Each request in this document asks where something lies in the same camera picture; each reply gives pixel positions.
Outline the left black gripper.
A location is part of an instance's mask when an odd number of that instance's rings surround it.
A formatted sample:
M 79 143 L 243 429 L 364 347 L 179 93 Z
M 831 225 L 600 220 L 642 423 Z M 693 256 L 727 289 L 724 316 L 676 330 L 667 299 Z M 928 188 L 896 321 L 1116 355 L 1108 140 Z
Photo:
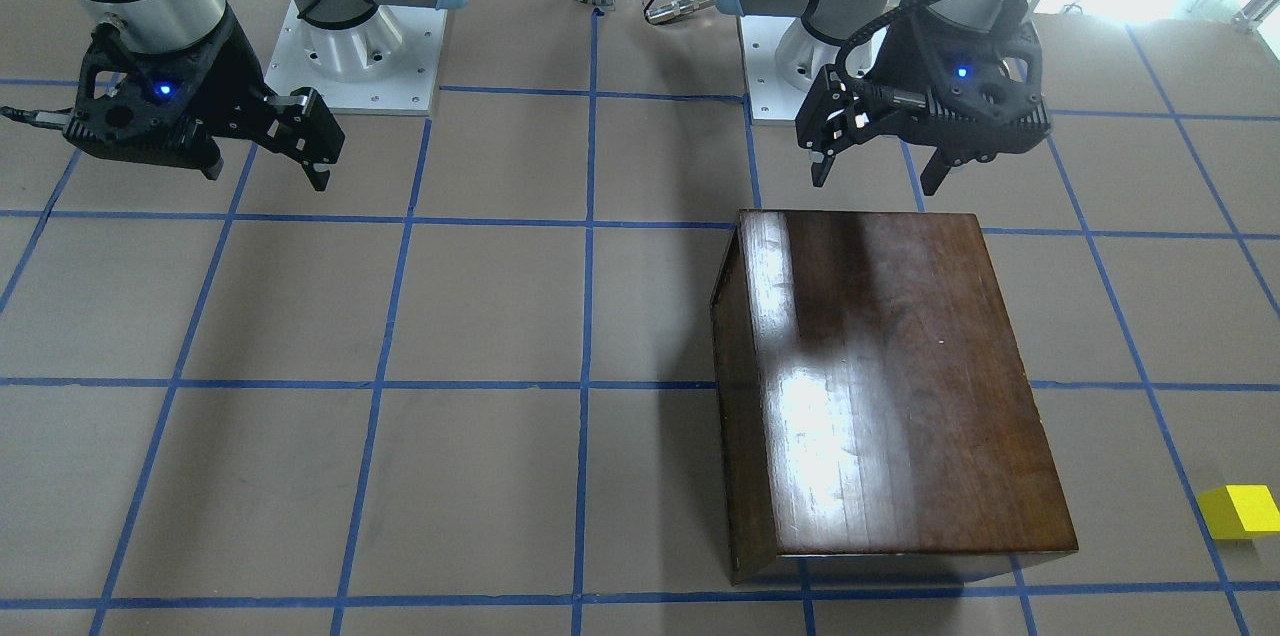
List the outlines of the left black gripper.
M 1043 51 L 1027 0 L 1000 0 L 987 33 L 951 26 L 920 8 L 884 27 L 864 76 L 822 67 L 795 118 L 823 188 L 837 154 L 878 136 L 933 147 L 920 171 L 933 197 L 952 168 L 1027 154 L 1051 134 L 1042 90 Z

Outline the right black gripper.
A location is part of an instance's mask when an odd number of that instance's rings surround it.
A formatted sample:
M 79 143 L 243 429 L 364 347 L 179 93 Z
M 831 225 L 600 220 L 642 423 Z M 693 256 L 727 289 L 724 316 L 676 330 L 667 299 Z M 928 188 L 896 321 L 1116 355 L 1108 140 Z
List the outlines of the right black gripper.
M 265 83 L 261 63 L 233 10 L 205 38 L 165 54 L 125 49 L 102 20 L 91 33 L 74 106 L 61 134 L 92 157 L 188 168 L 218 179 L 216 138 L 247 139 L 293 159 L 325 191 L 346 134 L 323 95 L 289 95 Z

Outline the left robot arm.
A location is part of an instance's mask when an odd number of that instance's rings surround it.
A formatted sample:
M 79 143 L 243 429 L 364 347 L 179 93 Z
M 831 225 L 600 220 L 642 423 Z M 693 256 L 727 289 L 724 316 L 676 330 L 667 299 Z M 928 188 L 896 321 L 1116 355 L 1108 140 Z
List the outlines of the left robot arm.
M 837 154 L 892 136 L 934 150 L 936 195 L 968 163 L 1027 154 L 1051 134 L 1030 0 L 716 0 L 735 17 L 791 22 L 783 52 L 805 97 L 795 139 L 820 188 Z

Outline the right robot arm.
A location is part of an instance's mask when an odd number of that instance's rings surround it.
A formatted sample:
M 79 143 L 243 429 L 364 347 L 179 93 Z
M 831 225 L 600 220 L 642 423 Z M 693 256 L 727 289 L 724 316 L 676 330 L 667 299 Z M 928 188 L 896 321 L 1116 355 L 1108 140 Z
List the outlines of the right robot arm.
M 219 138 L 291 157 L 323 191 L 346 134 L 324 95 L 279 93 L 227 0 L 79 0 L 93 18 L 76 102 L 3 107 L 12 122 L 59 131 L 92 157 L 186 168 L 218 179 Z M 458 10 L 468 0 L 293 0 L 305 54 L 326 79 L 387 74 L 407 51 L 394 6 Z

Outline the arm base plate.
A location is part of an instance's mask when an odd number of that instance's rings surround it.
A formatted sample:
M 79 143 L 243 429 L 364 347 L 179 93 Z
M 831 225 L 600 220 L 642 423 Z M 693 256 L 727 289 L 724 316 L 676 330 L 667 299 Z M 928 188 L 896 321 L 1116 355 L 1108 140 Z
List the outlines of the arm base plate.
M 320 29 L 289 3 L 265 81 L 311 86 L 334 115 L 430 116 L 448 10 L 380 6 L 365 24 Z
M 754 125 L 794 125 L 820 67 L 837 56 L 840 40 L 810 35 L 800 17 L 739 17 L 742 67 Z

